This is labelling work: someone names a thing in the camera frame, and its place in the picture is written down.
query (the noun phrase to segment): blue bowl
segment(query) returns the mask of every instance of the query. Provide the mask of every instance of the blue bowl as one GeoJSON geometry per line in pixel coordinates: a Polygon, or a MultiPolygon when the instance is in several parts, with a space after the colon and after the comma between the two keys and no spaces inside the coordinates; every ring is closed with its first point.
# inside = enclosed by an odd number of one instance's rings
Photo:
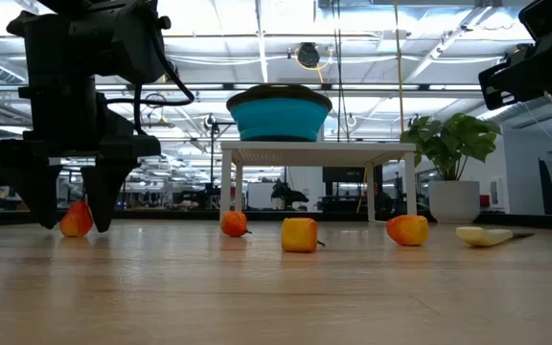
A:
{"type": "Polygon", "coordinates": [[[260,85],[227,107],[242,141],[315,142],[332,103],[301,85],[260,85]]]}

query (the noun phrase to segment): desk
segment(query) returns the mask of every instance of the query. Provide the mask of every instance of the desk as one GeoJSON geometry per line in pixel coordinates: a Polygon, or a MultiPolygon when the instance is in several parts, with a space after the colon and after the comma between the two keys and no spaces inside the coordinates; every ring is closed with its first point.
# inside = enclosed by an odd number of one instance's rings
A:
{"type": "MultiPolygon", "coordinates": [[[[220,216],[231,207],[231,165],[236,165],[236,194],[242,190],[244,166],[275,167],[363,167],[367,184],[374,186],[374,167],[393,159],[405,163],[403,177],[408,215],[417,214],[417,194],[414,173],[414,144],[350,144],[350,143],[281,143],[281,142],[223,142],[220,188],[220,216]]],[[[368,210],[375,209],[374,193],[368,193],[368,210]]],[[[235,210],[242,210],[242,199],[236,197],[235,210]]],[[[375,213],[368,212],[375,221],[375,213]]]]}

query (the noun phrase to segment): potted plant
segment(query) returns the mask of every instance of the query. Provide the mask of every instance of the potted plant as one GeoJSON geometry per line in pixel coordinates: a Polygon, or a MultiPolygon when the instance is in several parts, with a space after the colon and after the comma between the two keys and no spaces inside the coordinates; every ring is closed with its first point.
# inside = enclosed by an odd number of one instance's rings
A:
{"type": "Polygon", "coordinates": [[[469,158],[485,162],[501,134],[493,122],[458,113],[445,122],[422,117],[402,134],[402,143],[416,144],[415,164],[426,156],[442,181],[429,184],[429,211],[439,222],[470,223],[480,214],[480,184],[460,181],[469,158]]]}

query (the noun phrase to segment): white pot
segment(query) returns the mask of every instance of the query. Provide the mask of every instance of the white pot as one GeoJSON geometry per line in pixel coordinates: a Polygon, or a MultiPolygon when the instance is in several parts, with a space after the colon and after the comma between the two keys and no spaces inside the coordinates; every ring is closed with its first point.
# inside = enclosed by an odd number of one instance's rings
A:
{"type": "Polygon", "coordinates": [[[472,223],[480,215],[480,183],[429,182],[429,211],[441,223],[472,223]]]}

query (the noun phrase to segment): green plant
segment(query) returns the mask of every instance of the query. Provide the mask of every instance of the green plant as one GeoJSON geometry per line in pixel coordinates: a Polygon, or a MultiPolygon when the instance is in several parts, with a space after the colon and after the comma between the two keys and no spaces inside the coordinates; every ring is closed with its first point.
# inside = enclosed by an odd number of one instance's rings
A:
{"type": "Polygon", "coordinates": [[[461,178],[469,157],[484,163],[487,155],[495,151],[498,134],[501,131],[497,124],[457,113],[444,123],[422,117],[402,134],[400,141],[417,145],[416,166],[425,155],[443,180],[456,181],[461,178]]]}

